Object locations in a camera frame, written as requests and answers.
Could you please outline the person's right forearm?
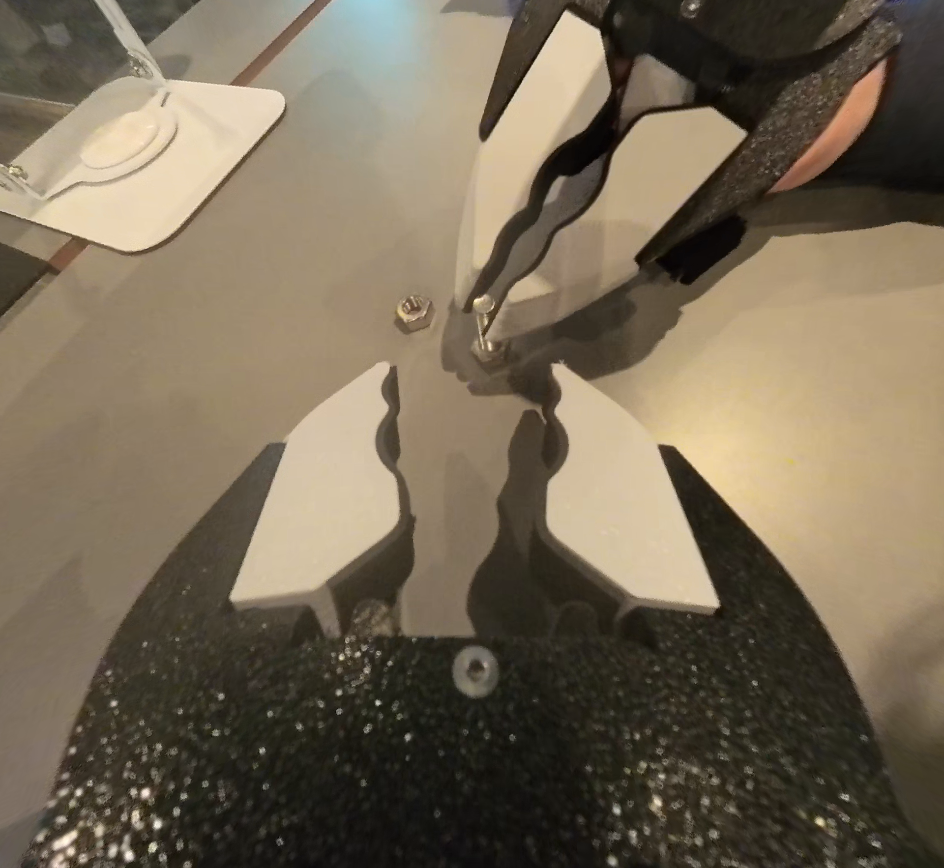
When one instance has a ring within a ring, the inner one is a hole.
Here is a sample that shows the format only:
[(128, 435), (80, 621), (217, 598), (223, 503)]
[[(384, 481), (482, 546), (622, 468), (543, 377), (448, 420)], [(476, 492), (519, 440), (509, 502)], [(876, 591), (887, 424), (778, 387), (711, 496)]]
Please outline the person's right forearm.
[(943, 0), (889, 8), (902, 38), (879, 104), (853, 146), (822, 176), (845, 185), (943, 191)]

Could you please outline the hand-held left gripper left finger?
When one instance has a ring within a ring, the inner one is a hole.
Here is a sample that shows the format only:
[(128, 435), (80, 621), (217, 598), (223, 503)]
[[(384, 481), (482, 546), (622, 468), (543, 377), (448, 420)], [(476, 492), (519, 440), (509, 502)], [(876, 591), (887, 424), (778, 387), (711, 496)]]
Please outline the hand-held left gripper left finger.
[(307, 608), (327, 638), (401, 631), (415, 552), (398, 414), (396, 368), (379, 362), (289, 433), (230, 591), (236, 610)]

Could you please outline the person's right hand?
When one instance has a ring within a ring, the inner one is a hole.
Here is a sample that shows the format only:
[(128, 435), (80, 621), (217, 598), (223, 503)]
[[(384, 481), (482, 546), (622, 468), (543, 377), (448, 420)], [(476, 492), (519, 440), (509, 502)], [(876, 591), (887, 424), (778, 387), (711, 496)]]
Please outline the person's right hand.
[(803, 155), (768, 191), (799, 189), (825, 174), (862, 136), (878, 110), (891, 58), (874, 66), (851, 89), (829, 124)]

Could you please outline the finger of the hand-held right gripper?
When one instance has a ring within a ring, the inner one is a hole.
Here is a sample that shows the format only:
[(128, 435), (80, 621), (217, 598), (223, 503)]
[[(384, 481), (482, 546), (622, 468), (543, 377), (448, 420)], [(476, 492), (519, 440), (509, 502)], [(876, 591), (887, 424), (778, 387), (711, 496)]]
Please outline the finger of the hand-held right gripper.
[(561, 147), (606, 107), (610, 75), (599, 30), (565, 11), (478, 152), (459, 230), (454, 301), (510, 300), (506, 280), (535, 253), (525, 234), (560, 176)]
[(512, 272), (549, 248), (507, 291), (490, 330), (539, 330), (628, 282), (637, 254), (746, 139), (713, 107), (639, 119), (609, 163), (595, 161), (553, 188)]

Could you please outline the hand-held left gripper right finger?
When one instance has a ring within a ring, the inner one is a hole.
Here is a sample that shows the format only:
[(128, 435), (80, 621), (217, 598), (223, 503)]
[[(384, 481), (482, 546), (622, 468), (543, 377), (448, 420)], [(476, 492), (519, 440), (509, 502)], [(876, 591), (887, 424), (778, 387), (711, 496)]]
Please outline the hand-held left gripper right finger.
[(638, 607), (715, 614), (714, 583), (656, 439), (562, 363), (550, 367), (542, 413), (542, 540), (619, 618)]

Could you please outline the white acrylic sign stand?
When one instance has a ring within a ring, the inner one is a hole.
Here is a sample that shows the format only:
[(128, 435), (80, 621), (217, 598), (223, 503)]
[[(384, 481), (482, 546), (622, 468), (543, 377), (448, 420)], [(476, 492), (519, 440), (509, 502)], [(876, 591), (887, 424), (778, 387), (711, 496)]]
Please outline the white acrylic sign stand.
[(166, 242), (285, 112), (149, 48), (184, 0), (1, 0), (2, 212), (136, 254)]

